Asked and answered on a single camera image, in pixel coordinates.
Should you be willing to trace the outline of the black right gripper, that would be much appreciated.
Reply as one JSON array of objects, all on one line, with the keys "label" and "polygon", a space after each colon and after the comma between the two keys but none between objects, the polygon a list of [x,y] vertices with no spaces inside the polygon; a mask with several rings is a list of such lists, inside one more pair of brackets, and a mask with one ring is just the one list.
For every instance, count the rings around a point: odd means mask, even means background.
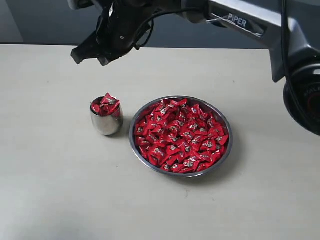
[{"label": "black right gripper", "polygon": [[133,47],[141,25],[160,6],[158,0],[93,0],[101,11],[95,34],[71,51],[77,65],[97,59],[102,66],[126,55]]}]

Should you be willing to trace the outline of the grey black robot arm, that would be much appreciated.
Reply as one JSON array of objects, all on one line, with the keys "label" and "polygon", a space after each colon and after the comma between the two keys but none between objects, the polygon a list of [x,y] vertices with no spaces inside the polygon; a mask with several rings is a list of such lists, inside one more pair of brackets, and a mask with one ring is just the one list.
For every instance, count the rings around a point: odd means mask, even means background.
[{"label": "grey black robot arm", "polygon": [[94,32],[71,51],[80,64],[103,66],[131,50],[153,31],[154,20],[178,15],[194,23],[235,30],[269,50],[272,79],[285,79],[283,100],[291,117],[320,133],[320,3],[317,0],[70,0],[73,10],[96,7]]}]

